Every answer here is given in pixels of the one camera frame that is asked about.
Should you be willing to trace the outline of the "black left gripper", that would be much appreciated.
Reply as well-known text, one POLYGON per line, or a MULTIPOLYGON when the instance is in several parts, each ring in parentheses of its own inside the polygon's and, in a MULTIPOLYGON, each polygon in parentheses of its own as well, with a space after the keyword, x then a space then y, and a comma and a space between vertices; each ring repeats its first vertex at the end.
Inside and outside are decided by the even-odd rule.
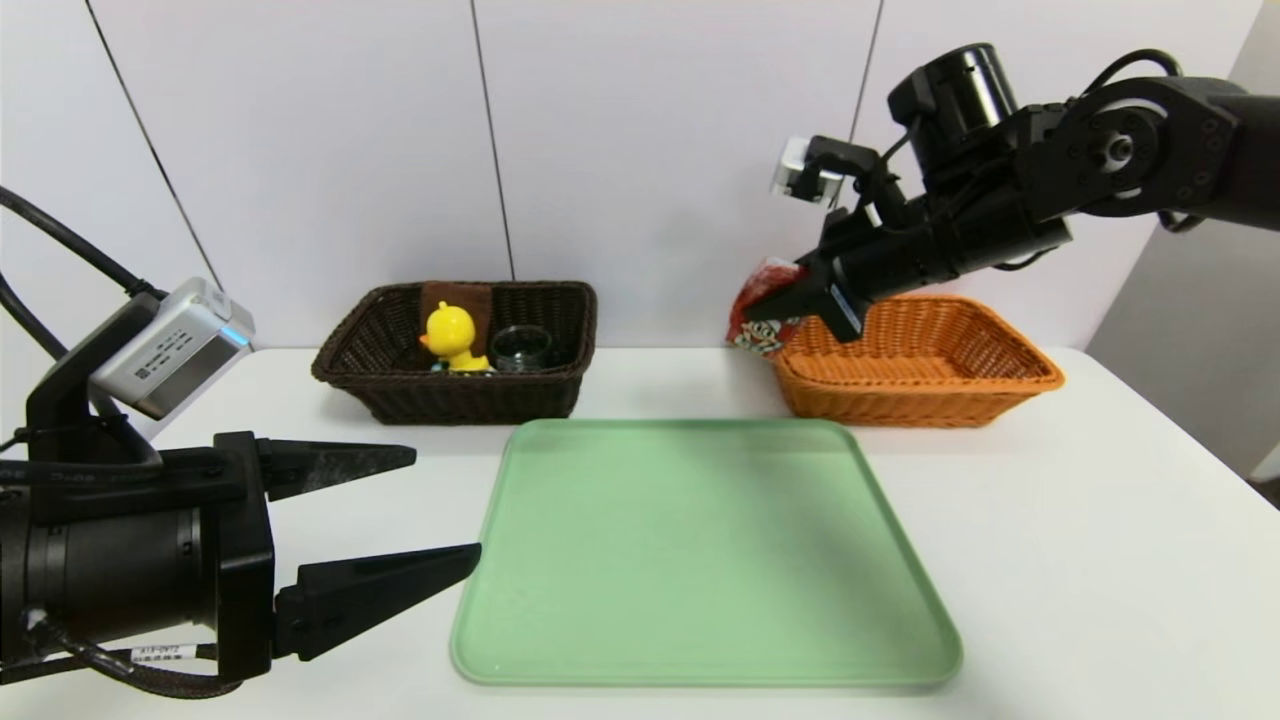
POLYGON ((297 568, 275 597, 268 516, 283 501, 415 465, 403 445, 257 438, 160 452, 156 466, 38 462, 26 479, 26 675, 241 684, 311 661, 466 580, 480 543, 297 568), (110 643, 183 624, 215 638, 214 674, 155 667, 110 643))

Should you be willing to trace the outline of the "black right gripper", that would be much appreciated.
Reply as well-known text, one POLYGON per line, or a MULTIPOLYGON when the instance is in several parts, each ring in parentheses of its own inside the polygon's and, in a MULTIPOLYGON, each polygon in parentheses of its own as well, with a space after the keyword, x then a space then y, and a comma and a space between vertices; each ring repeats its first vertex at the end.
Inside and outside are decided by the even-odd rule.
POLYGON ((823 222, 803 265, 767 265, 748 282, 749 322, 819 316, 840 342, 860 340, 870 307, 928 286, 938 269, 928 249, 924 206, 905 206, 901 225, 876 225, 873 206, 837 208, 823 222))

